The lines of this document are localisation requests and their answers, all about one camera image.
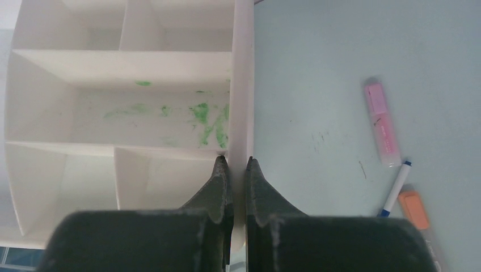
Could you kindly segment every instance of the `orange cap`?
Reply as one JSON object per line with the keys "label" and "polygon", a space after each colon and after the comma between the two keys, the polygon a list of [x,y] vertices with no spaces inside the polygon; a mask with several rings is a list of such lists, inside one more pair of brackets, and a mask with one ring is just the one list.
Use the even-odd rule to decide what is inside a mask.
{"label": "orange cap", "polygon": [[404,215],[416,228],[419,230],[429,228],[428,215],[424,209],[421,197],[416,191],[400,193],[398,200],[403,208]]}

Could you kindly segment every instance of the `gray tabletop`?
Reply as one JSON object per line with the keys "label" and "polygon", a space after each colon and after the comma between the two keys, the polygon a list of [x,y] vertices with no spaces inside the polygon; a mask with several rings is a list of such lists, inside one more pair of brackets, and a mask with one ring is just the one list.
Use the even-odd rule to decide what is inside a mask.
{"label": "gray tabletop", "polygon": [[480,14],[478,0],[256,5],[254,153],[267,180],[311,215],[376,215],[399,171],[381,165],[370,127],[362,82],[377,76],[447,262],[479,271]]}

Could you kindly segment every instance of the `white tray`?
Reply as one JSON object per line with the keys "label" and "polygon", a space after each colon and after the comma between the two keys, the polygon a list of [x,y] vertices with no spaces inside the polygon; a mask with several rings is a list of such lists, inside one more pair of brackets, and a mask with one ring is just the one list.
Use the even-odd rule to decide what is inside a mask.
{"label": "white tray", "polygon": [[252,0],[23,0],[5,115],[18,228],[0,226],[0,245],[44,248],[78,210],[178,208],[222,154],[242,199],[253,10]]}

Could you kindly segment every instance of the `pink highlighter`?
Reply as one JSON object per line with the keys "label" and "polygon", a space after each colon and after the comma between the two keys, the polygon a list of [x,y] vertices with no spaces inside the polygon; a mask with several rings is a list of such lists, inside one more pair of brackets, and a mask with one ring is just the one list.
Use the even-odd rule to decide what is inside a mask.
{"label": "pink highlighter", "polygon": [[393,122],[387,110],[382,85],[380,83],[370,84],[364,88],[364,91],[368,100],[371,124],[381,162],[389,167],[400,166],[401,154],[394,135]]}

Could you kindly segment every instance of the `highlighter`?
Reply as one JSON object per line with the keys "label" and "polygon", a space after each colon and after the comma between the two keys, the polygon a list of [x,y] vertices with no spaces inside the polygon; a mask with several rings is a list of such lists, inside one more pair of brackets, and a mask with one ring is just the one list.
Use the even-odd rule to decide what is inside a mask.
{"label": "highlighter", "polygon": [[431,224],[419,194],[413,190],[402,192],[399,194],[398,200],[403,209],[404,216],[406,216],[423,235],[437,271],[448,272],[449,268],[444,261],[440,247],[434,240]]}
{"label": "highlighter", "polygon": [[393,122],[387,110],[382,85],[380,83],[369,84],[365,86],[364,91],[381,162],[389,167],[400,166],[401,154],[394,135]]}

